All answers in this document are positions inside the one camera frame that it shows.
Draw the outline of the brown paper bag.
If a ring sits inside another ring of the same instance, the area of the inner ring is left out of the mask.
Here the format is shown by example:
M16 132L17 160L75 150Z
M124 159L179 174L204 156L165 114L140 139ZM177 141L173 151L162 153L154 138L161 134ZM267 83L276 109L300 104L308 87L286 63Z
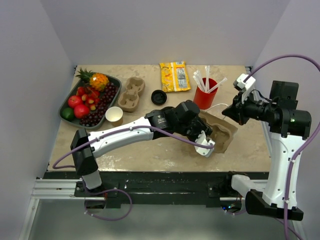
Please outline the brown paper bag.
M208 111L210 111L211 109L216 108L216 107L219 107L219 106L228 107L229 105L226 104L226 103L218 103L218 104L212 105L211 107L209 107L208 109L206 109L205 112L208 112Z

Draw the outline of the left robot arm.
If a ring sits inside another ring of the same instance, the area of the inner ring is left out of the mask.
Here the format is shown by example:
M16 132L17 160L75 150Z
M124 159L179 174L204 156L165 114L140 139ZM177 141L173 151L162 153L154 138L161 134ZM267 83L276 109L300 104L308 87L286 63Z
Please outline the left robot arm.
M210 138L213 130L201 120L199 113L199 107L187 100L176 107L153 110L137 120L109 130L77 130L70 149L76 174L82 178L86 191L92 196L99 196L104 190L97 158L137 142L172 137L193 145L198 154L209 157L215 147L215 142Z

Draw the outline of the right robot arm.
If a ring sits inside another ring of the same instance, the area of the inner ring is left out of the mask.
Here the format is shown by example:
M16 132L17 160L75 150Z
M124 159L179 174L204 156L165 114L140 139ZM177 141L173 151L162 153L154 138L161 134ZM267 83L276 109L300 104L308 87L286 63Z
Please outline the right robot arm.
M298 149L310 135L311 114L297 109L298 83L273 81L269 102L254 99L254 84L254 80L235 80L233 85L238 94L222 114L239 125L249 119L268 123L271 166L267 183L264 189L259 189L248 176L234 173L223 183L223 192L230 197L240 193L251 215L301 221L304 213L297 207L296 200Z

